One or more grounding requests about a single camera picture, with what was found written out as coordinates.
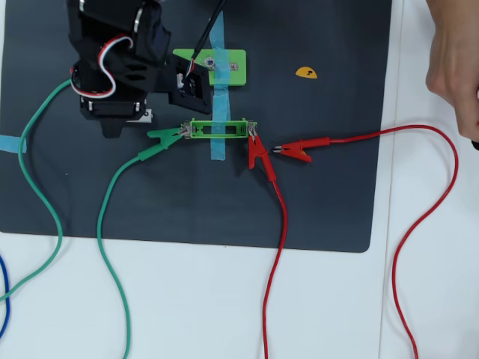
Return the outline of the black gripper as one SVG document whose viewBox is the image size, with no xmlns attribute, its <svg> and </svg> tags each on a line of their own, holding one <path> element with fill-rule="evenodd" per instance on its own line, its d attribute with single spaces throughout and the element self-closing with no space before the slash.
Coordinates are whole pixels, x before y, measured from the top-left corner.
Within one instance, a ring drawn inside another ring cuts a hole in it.
<svg viewBox="0 0 479 359">
<path fill-rule="evenodd" d="M 169 62 L 168 56 L 155 64 L 129 55 L 107 55 L 95 65 L 77 61 L 70 75 L 82 115 L 101 122 L 104 138 L 119 138 L 126 122 L 141 122 L 147 115 L 150 93 L 168 90 L 161 76 L 168 73 Z"/>
</svg>

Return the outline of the bare human hand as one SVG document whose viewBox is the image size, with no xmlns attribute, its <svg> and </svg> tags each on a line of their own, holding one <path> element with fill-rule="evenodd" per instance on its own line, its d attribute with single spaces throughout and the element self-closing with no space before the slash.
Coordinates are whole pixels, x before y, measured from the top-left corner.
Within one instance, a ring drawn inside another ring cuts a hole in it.
<svg viewBox="0 0 479 359">
<path fill-rule="evenodd" d="M 455 111 L 460 135 L 478 141 L 478 2 L 428 1 L 435 25 L 428 90 Z"/>
</svg>

